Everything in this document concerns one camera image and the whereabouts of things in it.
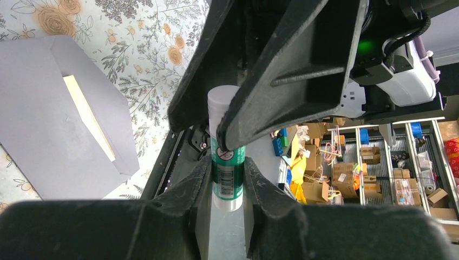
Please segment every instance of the red bag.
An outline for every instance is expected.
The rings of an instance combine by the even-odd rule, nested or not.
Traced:
[[[448,140],[445,150],[453,176],[459,178],[459,138]]]

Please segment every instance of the floral pattern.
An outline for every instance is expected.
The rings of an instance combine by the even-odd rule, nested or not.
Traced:
[[[207,12],[206,0],[0,1],[0,42],[69,35],[128,100],[140,169],[107,198],[143,192]],[[0,145],[0,212],[31,199],[40,197]]]

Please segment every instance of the green label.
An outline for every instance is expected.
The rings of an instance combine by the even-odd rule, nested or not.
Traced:
[[[245,146],[223,152],[214,136],[211,136],[211,141],[214,193],[223,200],[237,199],[243,188]]]

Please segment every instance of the glue stick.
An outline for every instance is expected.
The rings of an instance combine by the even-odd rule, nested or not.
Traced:
[[[207,94],[211,134],[213,198],[221,211],[235,211],[242,205],[245,146],[223,152],[217,143],[217,127],[228,110],[238,86],[224,85]]]

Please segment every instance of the green indicator light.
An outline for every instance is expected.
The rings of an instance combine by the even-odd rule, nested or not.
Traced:
[[[373,50],[375,45],[370,41],[360,41],[357,47],[359,53],[369,53]]]

